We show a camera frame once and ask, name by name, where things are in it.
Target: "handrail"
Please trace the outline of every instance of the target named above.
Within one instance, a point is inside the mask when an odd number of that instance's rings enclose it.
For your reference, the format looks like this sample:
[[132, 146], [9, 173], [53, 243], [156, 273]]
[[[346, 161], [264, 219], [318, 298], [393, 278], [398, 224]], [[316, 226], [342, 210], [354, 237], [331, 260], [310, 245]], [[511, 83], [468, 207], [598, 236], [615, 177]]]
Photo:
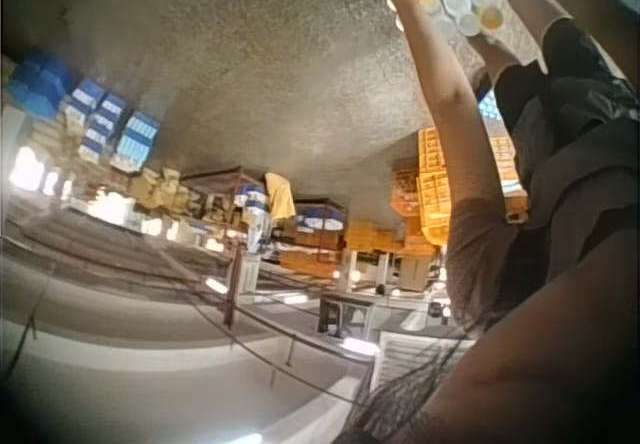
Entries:
[[[12, 243], [14, 245], [18, 245], [20, 247], [26, 248], [27, 250], [30, 250], [31, 252], [34, 252], [34, 254], [42, 255], [40, 253], [37, 253], [33, 249], [29, 249], [26, 246], [22, 246], [21, 243], [19, 243], [19, 241], [16, 241], [15, 239], [11, 238], [10, 236], [3, 235], [2, 236], [2, 240], [6, 240], [9, 243]], [[52, 246], [50, 246], [50, 245], [47, 245], [47, 244], [43, 244], [43, 245], [45, 247], [52, 248]], [[83, 270], [85, 272], [91, 273], [91, 271], [89, 271], [87, 269], [83, 269]], [[137, 271], [135, 273], [136, 274], [145, 275], [145, 273], [141, 272], [141, 271]], [[174, 277], [169, 277], [169, 276], [159, 276], [159, 277], [161, 277], [166, 282], [170, 283], [171, 281], [175, 281], [177, 284], [182, 285], [182, 286], [187, 286], [187, 287], [188, 287], [187, 283], [192, 283], [193, 282], [193, 281], [189, 281], [189, 280], [186, 280], [186, 279], [174, 278]], [[210, 301], [207, 302], [208, 299], [206, 299], [206, 298], [212, 296], [212, 297], [214, 297], [214, 298], [216, 298], [216, 299], [218, 299], [220, 301], [220, 303], [216, 304], [215, 307], [217, 307], [220, 304], [222, 304], [222, 305], [231, 305], [236, 311], [238, 311], [241, 314], [247, 316], [248, 318], [252, 319], [253, 321], [256, 321], [261, 326], [266, 327], [266, 328], [268, 328], [268, 329], [270, 329], [270, 330], [272, 330], [272, 331], [274, 331], [274, 332], [276, 332], [278, 334], [281, 334], [281, 335], [283, 335], [283, 336], [285, 336], [285, 337], [287, 337], [287, 338], [292, 340], [292, 343], [291, 343], [292, 347], [291, 347], [290, 352], [289, 352], [289, 358], [287, 360], [287, 365], [290, 365], [289, 361], [290, 361], [290, 359], [292, 357], [293, 346], [295, 345], [296, 342], [298, 342], [300, 344], [303, 344], [303, 345], [305, 345], [307, 347], [311, 347], [312, 349], [316, 349], [316, 350], [318, 350], [320, 352], [332, 355], [332, 356], [337, 357], [339, 359], [342, 359], [342, 360], [345, 360], [345, 361], [348, 361], [348, 362], [352, 362], [352, 363], [355, 363], [355, 364], [358, 364], [358, 365], [366, 365], [368, 367], [371, 367], [372, 362], [373, 362], [371, 359], [358, 359], [356, 357], [351, 357], [351, 356], [343, 354], [343, 353], [341, 353], [341, 352], [339, 352], [337, 350], [333, 350], [333, 349], [330, 349], [328, 347], [321, 346], [319, 344], [311, 342], [311, 341], [309, 341], [307, 339], [304, 339], [304, 338], [302, 338], [300, 335], [298, 335], [296, 333], [285, 331], [284, 329], [282, 329], [282, 328], [280, 328], [280, 327], [278, 327], [278, 326], [276, 326], [276, 325], [274, 325], [274, 324], [272, 324], [272, 323], [270, 323], [270, 322], [268, 322], [268, 321], [256, 316], [255, 314], [253, 314], [251, 312], [248, 312], [247, 310], [245, 310], [245, 309], [243, 309], [243, 308], [241, 308], [239, 306], [237, 306], [236, 304], [228, 302], [226, 298], [224, 298], [222, 296], [219, 296], [219, 295], [217, 295], [217, 294], [215, 294], [213, 292], [210, 292], [210, 291], [204, 291], [204, 290], [203, 291], [194, 291], [192, 289], [177, 289], [175, 287], [152, 286], [152, 285], [148, 285], [148, 284], [131, 283], [130, 281], [126, 281], [126, 280], [125, 280], [125, 282], [129, 282], [130, 284], [138, 285], [138, 286], [141, 286], [141, 287], [147, 287], [147, 288], [162, 288], [163, 290], [165, 290], [165, 289], [169, 290], [170, 289], [170, 290], [173, 290], [173, 291], [176, 291], [176, 292], [183, 291], [186, 295], [195, 295], [195, 296], [199, 297], [201, 300], [205, 301], [209, 305], [214, 305], [214, 304], [212, 304]], [[298, 382], [300, 382], [300, 383], [302, 383], [302, 384], [304, 384], [304, 385], [306, 385], [306, 386], [308, 386], [308, 387], [310, 387], [312, 389], [315, 389], [316, 391], [319, 391], [319, 392], [321, 392], [323, 394], [329, 395], [329, 396], [334, 397], [336, 399], [342, 400], [342, 401], [347, 402], [349, 404], [353, 404], [353, 405], [357, 405], [357, 406], [363, 405], [362, 403], [358, 402], [357, 400], [348, 399], [346, 397], [343, 397], [343, 396], [340, 396], [338, 394], [335, 394], [335, 393], [333, 393], [331, 391], [327, 391], [326, 389], [323, 389], [323, 388], [321, 388], [321, 387], [319, 387], [319, 386], [317, 386], [317, 385], [315, 385], [315, 384], [313, 384], [311, 382], [308, 382], [305, 379], [302, 379], [302, 378], [296, 376], [295, 374], [293, 374], [292, 372], [288, 371], [287, 369], [283, 368], [282, 366], [276, 364], [275, 362], [272, 362], [269, 359], [261, 356], [260, 354], [258, 354], [254, 350], [252, 350], [249, 347], [247, 347], [242, 341], [237, 339], [230, 331], [227, 331], [222, 325], [216, 323], [209, 316], [204, 314], [192, 302], [187, 301], [187, 299], [185, 299], [185, 301], [188, 302], [189, 304], [191, 304], [193, 306], [193, 308], [207, 322], [212, 324], [214, 327], [216, 327], [216, 329], [218, 329], [221, 333], [223, 333], [225, 336], [227, 336], [232, 341], [233, 344], [239, 345], [241, 348], [243, 348], [245, 351], [249, 352], [251, 355], [253, 355], [257, 359], [259, 359], [263, 363], [271, 366], [274, 369], [274, 372], [279, 371], [279, 372], [291, 377], [292, 379], [294, 379], [294, 380], [296, 380], [296, 381], [298, 381]]]

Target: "yellow crate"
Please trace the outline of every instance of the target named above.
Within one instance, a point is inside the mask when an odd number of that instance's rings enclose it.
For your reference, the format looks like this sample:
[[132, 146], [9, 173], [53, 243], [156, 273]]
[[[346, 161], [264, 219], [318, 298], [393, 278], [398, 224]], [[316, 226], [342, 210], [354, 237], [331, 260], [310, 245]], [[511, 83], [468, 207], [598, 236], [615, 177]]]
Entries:
[[435, 127], [418, 132], [418, 156], [420, 172], [443, 172], [446, 170], [444, 155]]
[[[500, 174], [500, 180], [517, 181], [513, 158], [516, 154], [509, 136], [496, 136], [489, 139], [493, 155]], [[440, 139], [435, 128], [422, 129], [418, 133], [418, 153], [420, 173], [446, 172], [446, 165]]]
[[446, 172], [420, 174], [420, 206], [424, 219], [439, 219], [451, 214], [451, 193]]
[[489, 139], [489, 142], [491, 143], [491, 149], [496, 159], [500, 180], [502, 182], [517, 181], [518, 173], [513, 161], [516, 150], [513, 147], [511, 138], [509, 136], [492, 137]]

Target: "blue crate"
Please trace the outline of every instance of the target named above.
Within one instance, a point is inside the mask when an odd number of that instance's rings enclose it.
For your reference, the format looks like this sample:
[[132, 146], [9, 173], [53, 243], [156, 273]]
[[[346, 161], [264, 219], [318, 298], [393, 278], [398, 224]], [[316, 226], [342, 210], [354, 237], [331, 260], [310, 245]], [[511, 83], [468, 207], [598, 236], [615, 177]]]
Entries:
[[23, 65], [30, 67], [36, 73], [40, 72], [44, 66], [51, 60], [51, 56], [42, 51], [32, 51], [24, 60]]
[[95, 110], [102, 101], [102, 98], [106, 94], [106, 91], [98, 84], [90, 79], [83, 79], [82, 82], [75, 88], [72, 96], [78, 101], [89, 106], [91, 110]]
[[38, 71], [32, 66], [21, 64], [9, 78], [9, 83], [7, 84], [9, 95], [22, 105], [29, 97], [31, 88], [37, 81]]
[[104, 147], [99, 142], [88, 137], [83, 137], [80, 147], [78, 148], [78, 156], [85, 161], [98, 164], [103, 150]]
[[42, 68], [40, 77], [55, 84], [61, 96], [66, 96], [73, 89], [73, 77], [59, 59], [50, 59]]
[[55, 84], [44, 80], [37, 80], [31, 87], [31, 92], [22, 103], [23, 107], [36, 116], [54, 119], [62, 97]]
[[104, 107], [107, 111], [120, 116], [127, 108], [127, 103], [114, 94], [107, 94], [100, 107]]

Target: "plastic crate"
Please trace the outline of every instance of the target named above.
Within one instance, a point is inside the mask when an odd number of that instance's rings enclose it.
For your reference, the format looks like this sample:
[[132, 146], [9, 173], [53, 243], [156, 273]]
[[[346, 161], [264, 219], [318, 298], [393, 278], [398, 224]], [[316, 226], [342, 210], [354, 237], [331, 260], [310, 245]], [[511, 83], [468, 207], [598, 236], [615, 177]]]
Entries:
[[513, 158], [516, 155], [513, 142], [508, 136], [492, 137], [489, 139], [491, 149], [496, 159], [498, 173], [502, 182], [518, 181], [518, 173]]
[[393, 173], [391, 208], [403, 217], [420, 215], [416, 177], [418, 169], [404, 169]]
[[440, 219], [451, 214], [451, 193], [446, 172], [420, 174], [420, 208], [424, 219]]
[[[515, 163], [515, 148], [509, 136], [497, 136], [489, 139], [498, 173], [502, 182], [518, 180]], [[422, 129], [418, 133], [418, 152], [420, 173], [446, 172], [444, 154], [435, 128]]]
[[22, 101], [22, 105], [31, 114], [54, 119], [62, 97], [56, 84], [38, 78], [30, 87], [29, 95]]
[[40, 78], [53, 84], [61, 98], [73, 89], [73, 77], [59, 59], [51, 58], [40, 71]]
[[418, 132], [418, 153], [421, 173], [445, 171], [444, 155], [435, 127]]
[[83, 79], [71, 95], [93, 111], [98, 107], [105, 94], [106, 91], [91, 79]]

